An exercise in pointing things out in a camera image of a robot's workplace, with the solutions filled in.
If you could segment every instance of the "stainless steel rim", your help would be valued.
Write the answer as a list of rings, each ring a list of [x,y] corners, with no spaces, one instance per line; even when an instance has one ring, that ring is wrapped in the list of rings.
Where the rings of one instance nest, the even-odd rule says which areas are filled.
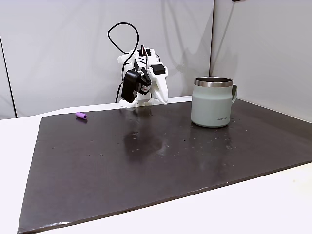
[[[202,87],[230,87],[233,85],[233,80],[222,77],[197,77],[194,80],[194,85]]]

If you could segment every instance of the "gray mug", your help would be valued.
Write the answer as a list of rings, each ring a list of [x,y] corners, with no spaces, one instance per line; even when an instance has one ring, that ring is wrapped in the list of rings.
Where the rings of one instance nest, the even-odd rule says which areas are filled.
[[[192,122],[209,128],[229,124],[232,104],[237,96],[233,80],[220,77],[200,77],[194,81]]]

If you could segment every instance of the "mug lid rim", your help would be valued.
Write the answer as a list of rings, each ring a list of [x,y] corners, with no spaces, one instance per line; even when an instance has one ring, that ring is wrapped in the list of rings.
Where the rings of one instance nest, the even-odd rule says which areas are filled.
[[[215,78],[215,79],[219,79],[219,81],[199,80],[202,78],[209,78],[209,79]],[[202,87],[230,87],[233,85],[233,80],[230,78],[224,78],[224,77],[197,77],[194,80],[194,85],[202,86]]]

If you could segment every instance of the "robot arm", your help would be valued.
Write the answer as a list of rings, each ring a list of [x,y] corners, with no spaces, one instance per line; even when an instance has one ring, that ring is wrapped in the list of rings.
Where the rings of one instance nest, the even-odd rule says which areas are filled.
[[[118,57],[118,62],[123,64],[129,55]],[[137,49],[125,65],[125,76],[121,97],[128,103],[145,103],[153,94],[161,103],[168,103],[168,88],[166,77],[168,68],[158,62],[154,49],[144,46]]]

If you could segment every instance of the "mug handle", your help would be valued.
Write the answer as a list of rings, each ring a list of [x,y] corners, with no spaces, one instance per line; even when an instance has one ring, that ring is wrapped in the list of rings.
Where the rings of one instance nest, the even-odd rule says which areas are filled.
[[[232,87],[232,104],[236,101],[237,97],[237,85],[233,85]]]

